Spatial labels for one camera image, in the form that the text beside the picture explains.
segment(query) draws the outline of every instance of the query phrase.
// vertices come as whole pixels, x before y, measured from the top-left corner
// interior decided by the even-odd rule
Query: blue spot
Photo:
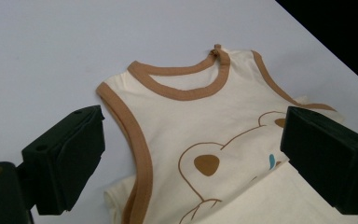
[[[269,155],[269,169],[274,168],[275,166],[275,157],[274,155],[270,154]]]

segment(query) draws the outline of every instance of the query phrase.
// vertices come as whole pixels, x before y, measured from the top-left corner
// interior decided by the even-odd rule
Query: cream tank top
[[[358,223],[325,202],[280,151],[289,105],[342,117],[329,105],[295,101],[257,52],[216,45],[189,67],[135,61],[97,92],[136,164],[130,184],[107,190],[121,200],[110,204],[123,204],[112,222]]]

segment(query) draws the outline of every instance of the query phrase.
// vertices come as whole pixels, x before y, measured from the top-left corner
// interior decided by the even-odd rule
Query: brown trim
[[[263,63],[263,59],[261,55],[252,50],[252,53],[254,55],[255,63],[257,64],[258,69],[260,70],[261,76],[263,76],[264,80],[267,82],[267,84],[276,92],[278,93],[283,99],[287,100],[288,102],[292,103],[296,106],[301,106],[303,108],[312,108],[312,109],[326,109],[326,110],[333,110],[336,111],[333,107],[329,105],[324,104],[307,104],[302,105],[296,102],[292,97],[290,97],[284,90],[282,90],[272,79],[272,77],[269,75],[269,71],[267,70],[266,66]]]
[[[198,73],[213,66],[217,58],[220,58],[219,73],[217,78],[210,85],[189,91],[177,90],[172,87],[159,84],[151,75],[155,76],[183,76]],[[141,82],[149,90],[179,101],[190,101],[211,96],[220,91],[226,84],[228,71],[230,67],[230,59],[228,54],[216,45],[214,50],[202,62],[189,67],[156,67],[144,63],[133,62],[128,67],[128,71]]]
[[[145,137],[135,116],[106,83],[97,88],[97,93],[126,135],[135,158],[136,182],[124,209],[122,223],[143,223],[153,187],[152,160]]]

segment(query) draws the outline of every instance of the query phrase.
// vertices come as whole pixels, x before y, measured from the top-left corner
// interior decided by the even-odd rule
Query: dark background
[[[276,1],[358,76],[358,1]]]

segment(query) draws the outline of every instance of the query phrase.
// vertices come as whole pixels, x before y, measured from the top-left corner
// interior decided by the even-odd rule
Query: white surface
[[[329,104],[358,132],[358,77],[273,0],[0,1],[0,161],[67,114],[102,105],[95,93],[134,60],[192,65],[214,44],[254,49],[292,97]],[[127,143],[103,106],[106,151],[71,212],[37,224],[108,223],[103,190],[133,174]]]

